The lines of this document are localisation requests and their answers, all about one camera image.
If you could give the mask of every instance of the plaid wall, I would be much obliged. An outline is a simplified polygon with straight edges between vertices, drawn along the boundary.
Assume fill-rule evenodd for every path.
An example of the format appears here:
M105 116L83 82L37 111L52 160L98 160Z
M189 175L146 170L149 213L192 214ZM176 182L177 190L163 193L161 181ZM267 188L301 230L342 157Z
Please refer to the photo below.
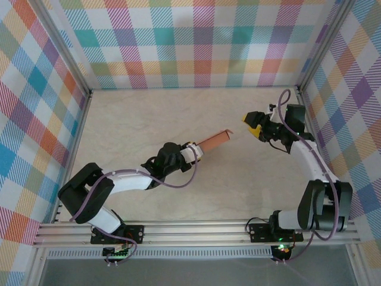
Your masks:
M303 78L305 76L305 73L306 73L306 71L308 70L308 68L310 66L310 63L311 63L312 59L317 54L317 50L319 49L319 47L321 45L321 42L326 37L326 34L328 32L329 26L331 25L332 21L335 19L336 13L338 12L339 6L342 3L342 1L343 0L336 0L335 3L333 4L333 7L331 8L331 11L330 11L326 21L324 22L324 25L321 28L321 31L320 31L318 37L316 38L316 40L314 42L314 45L313 45L313 47L312 47L312 49L311 49L311 51L310 51L310 53L308 55L308 58L304 62L303 69L300 72L300 75L299 75L299 78L298 78L298 81L297 81L296 85L300 85L301 84L301 82L302 82L302 80L303 80Z
M351 217L381 278L381 1L358 0L305 102L324 158L355 189Z
M44 0L102 89L295 85L333 2Z
M85 96L26 0L0 0L0 285L20 285Z

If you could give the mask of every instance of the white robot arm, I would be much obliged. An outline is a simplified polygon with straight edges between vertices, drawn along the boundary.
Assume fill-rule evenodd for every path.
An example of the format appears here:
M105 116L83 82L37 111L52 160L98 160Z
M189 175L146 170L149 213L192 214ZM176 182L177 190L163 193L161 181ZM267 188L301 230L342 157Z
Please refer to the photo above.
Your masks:
M304 132L305 107L298 104L287 105L283 121L288 128L283 123L277 122L279 118L277 107L270 104L266 113L250 112L243 121L249 125L249 131L260 141L268 142L273 146L271 140L280 140L285 146L284 152L289 153L296 160L309 182L296 210L278 210L270 216L271 230L273 232L282 232L284 229L331 231L335 225L335 207L332 185L327 179L330 178L337 190L339 200L336 231L344 231L348 223L352 199L351 185L341 182L330 171L318 152L312 134Z
M156 157L142 164L140 170L119 170L103 174L97 164L89 163L60 189L58 198L73 216L71 220L77 223L87 222L108 234L120 236L126 232L126 225L116 213L103 206L108 196L131 189L168 185L164 182L167 175L179 169L186 172L192 165L197 165L203 154L201 147L196 144L181 146L168 142Z

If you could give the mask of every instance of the aluminum rail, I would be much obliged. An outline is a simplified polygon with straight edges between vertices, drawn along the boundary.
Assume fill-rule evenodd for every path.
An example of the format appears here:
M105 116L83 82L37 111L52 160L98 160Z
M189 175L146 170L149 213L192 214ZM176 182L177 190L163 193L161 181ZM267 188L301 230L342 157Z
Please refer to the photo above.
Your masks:
M278 245L279 243L251 243L245 232L245 220L190 220L190 221L149 221L126 222L128 225L144 225L144 240L139 247L211 247L211 246L249 246ZM327 236L329 232L319 232ZM71 222L42 224L35 239L34 247L110 247L113 245L94 245L90 225ZM311 232L303 231L305 245ZM334 245L359 243L356 227L348 223L347 230L338 232L328 242L314 239L313 245Z

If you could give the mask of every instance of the black mounting plate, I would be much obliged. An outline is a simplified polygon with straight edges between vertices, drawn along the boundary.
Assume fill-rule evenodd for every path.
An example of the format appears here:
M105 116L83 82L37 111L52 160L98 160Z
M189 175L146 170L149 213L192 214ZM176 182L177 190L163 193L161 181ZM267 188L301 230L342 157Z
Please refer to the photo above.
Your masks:
M250 242L252 243L292 243L293 229L284 229L282 232L271 233L270 224L252 223L249 225ZM303 234L295 234L295 242L303 241Z
M121 225L119 228L113 232L113 235L118 237L131 238L136 241L137 244L143 243L144 236L144 226L143 225ZM102 232L96 228L92 229L91 244L125 244L125 240L120 240L118 238L112 238L104 235Z

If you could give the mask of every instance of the metal frame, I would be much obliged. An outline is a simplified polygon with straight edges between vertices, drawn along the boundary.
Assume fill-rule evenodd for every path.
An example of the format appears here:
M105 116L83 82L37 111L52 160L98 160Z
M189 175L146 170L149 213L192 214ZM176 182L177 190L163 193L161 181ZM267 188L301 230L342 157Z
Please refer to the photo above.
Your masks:
M82 72L78 68L76 61L68 50L64 39L52 21L52 18L50 17L49 12L46 10L44 4L39 0L29 0L29 4L32 6L38 19L41 21L42 25L48 32L49 37L54 43L60 56L62 56L64 59L68 69L76 79L77 83L79 83L81 90L86 94L91 94L92 87L89 86L85 77L82 75Z
M81 139L81 136L83 133L83 128L85 127L86 118L87 118L88 113L89 113L91 99L92 99L92 96L91 96L91 94L89 94L89 96L85 102L85 106L84 106L83 113L82 113L82 118L80 119L77 135L76 135L76 138L74 140L74 144L73 144L73 147L72 147L72 150L70 153L70 157L69 157L69 160L67 163L66 171L64 174L64 179L62 181L61 186L63 186L70 179L71 171L73 170L74 161L75 161L76 156L77 156L79 142L80 142L80 139ZM55 222L55 216L57 215L57 210L58 210L59 206L60 206L60 201L57 198L55 200L55 205L54 205L53 212L52 212L51 218L50 218L50 221L52 223ZM34 247L32 248L32 253L29 257L29 261L28 261L27 268L26 268L26 273L25 273L25 276L23 279L23 285L31 285L31 286L38 285L41 274L42 274L43 267L45 265L47 252L48 252L47 248L34 248Z
M302 92L299 91L297 86L295 87L295 94L299 104L302 104L305 106ZM307 108L306 108L305 122L307 125L307 130L310 133L312 133L315 138L317 138L315 130L313 129L313 126L312 126L312 117ZM317 144L317 148L319 150L319 153L322 154L320 144ZM346 250L348 252L348 257L351 262L358 285L361 285L361 286L377 285L373 275L371 274L371 270L367 263L362 245L360 243L356 243L356 244L347 243Z
M144 225L142 247L237 247L253 245L279 245L279 243L251 243L245 232L245 220L185 220L185 221L147 221L126 222L129 225ZM116 247L117 245L90 244L91 229L88 224L78 225L71 222L43 224L35 239L36 248L47 247ZM303 231L304 242L311 237L310 231ZM344 232L338 232L328 243L314 240L313 245L358 243L356 227L348 223Z
M86 116L89 111L91 97L86 103L83 117L80 122L78 136L74 142L73 152L68 162L67 173L64 183L68 181L71 175L71 169L74 164L75 156L80 142L80 137L85 126ZM60 205L57 199L56 208L51 217L52 223L42 224L35 240L35 247L29 260L29 273L26 273L24 279L25 285L38 285L43 268L47 259L84 259L103 258L101 250L105 245L90 244L91 228L90 225L78 225L71 222L58 222L55 219L59 213ZM189 221L148 221L148 222L128 222L128 224L145 225L145 237L143 244L139 244L139 251L134 259L137 258L174 258L191 259L198 256L200 251L209 251L202 256L208 258L237 258L268 257L271 245L279 243L251 243L249 235L244 227L246 220L189 220ZM298 245L306 245L311 237L310 232L303 232L304 242ZM348 224L345 232L337 233L330 241L323 242L314 240L313 245L337 245L337 244L358 244L360 238L356 227L352 221ZM192 253L181 255L181 250L192 250Z
M307 71L301 80L300 90L303 92L307 86L310 84L313 76L315 75L319 65L323 61L324 56L331 47L332 42L335 40L336 35L339 33L341 26L343 25L347 15L351 11L356 0L343 0L338 8L338 11L328 27L328 31L321 42L314 58L311 60L310 65L307 68Z

